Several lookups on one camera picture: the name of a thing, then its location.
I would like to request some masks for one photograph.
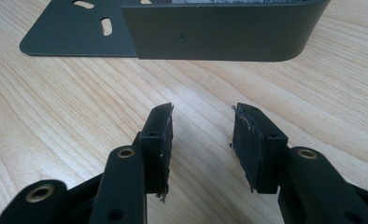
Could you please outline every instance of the small hole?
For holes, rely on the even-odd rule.
[[[35,199],[39,199],[42,198],[44,195],[46,195],[48,193],[47,189],[38,189],[33,193],[33,197]]]
[[[307,158],[307,159],[311,159],[311,160],[318,157],[318,155],[316,155],[315,152],[308,150],[308,149],[300,149],[297,152],[300,156]]]
[[[103,28],[103,35],[111,35],[112,34],[112,25],[111,20],[109,18],[103,18],[100,20]]]
[[[362,218],[353,212],[345,212],[345,218],[353,223],[362,223]]]
[[[73,5],[79,6],[79,7],[85,7],[87,9],[94,8],[94,4],[83,2],[83,1],[75,1],[73,2]]]
[[[269,137],[272,137],[272,138],[276,138],[277,137],[277,134],[275,134],[275,133],[268,133],[268,136]]]
[[[125,148],[118,152],[118,157],[120,158],[129,158],[134,155],[134,150],[131,148]]]
[[[114,209],[112,210],[109,215],[108,215],[108,218],[110,220],[120,220],[123,218],[123,216],[125,215],[125,213],[123,212],[122,209]]]
[[[179,35],[177,35],[177,39],[178,40],[184,40],[184,34],[179,34]]]

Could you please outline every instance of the dark gray metal sheet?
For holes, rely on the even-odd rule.
[[[120,5],[138,1],[87,0],[94,8],[51,0],[21,42],[21,51],[47,56],[136,57]],[[101,20],[109,18],[112,34],[103,35]]]
[[[278,62],[302,52],[328,0],[122,6],[140,59]]]

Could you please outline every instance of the oval slot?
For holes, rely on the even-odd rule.
[[[111,35],[112,33],[111,20],[109,18],[103,18],[100,21],[100,23],[102,23],[103,35]]]
[[[73,5],[79,6],[79,7],[85,7],[87,9],[91,9],[91,8],[94,7],[94,4],[87,3],[87,2],[84,2],[84,1],[75,1],[75,2],[73,2]]]

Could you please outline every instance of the mounting hole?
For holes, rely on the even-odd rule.
[[[157,132],[152,132],[152,133],[150,133],[149,134],[149,136],[151,136],[151,137],[155,137],[155,136],[157,136],[158,135],[158,133]]]
[[[118,157],[120,158],[129,158],[133,155],[134,155],[134,150],[131,148],[124,148],[118,152]]]
[[[47,199],[54,191],[54,187],[51,184],[41,185],[35,189],[32,189],[26,195],[26,201],[29,203],[38,203]]]
[[[109,214],[108,214],[108,218],[110,220],[120,220],[123,218],[123,216],[125,215],[125,213],[123,212],[122,209],[114,209],[112,210]]]
[[[178,40],[184,40],[184,37],[185,37],[184,34],[178,34],[177,35]]]
[[[84,2],[84,1],[74,1],[73,5],[79,6],[79,7],[85,7],[86,9],[94,8],[94,4],[87,3],[87,2]]]
[[[318,157],[318,155],[315,152],[308,149],[299,149],[297,152],[300,156],[310,160],[313,160]]]
[[[356,213],[346,211],[344,213],[344,216],[350,222],[353,222],[353,223],[362,223],[362,218],[359,217]]]
[[[102,18],[100,20],[103,29],[103,35],[111,35],[112,34],[112,24],[109,18]]]

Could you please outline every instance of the wood grain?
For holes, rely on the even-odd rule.
[[[0,1],[0,213],[37,180],[72,188],[103,172],[109,151],[167,102],[171,190],[166,204],[149,196],[149,223],[283,222],[277,196],[251,194],[229,148],[237,102],[368,189],[368,0],[331,1],[304,52],[283,63],[24,55],[48,2]]]

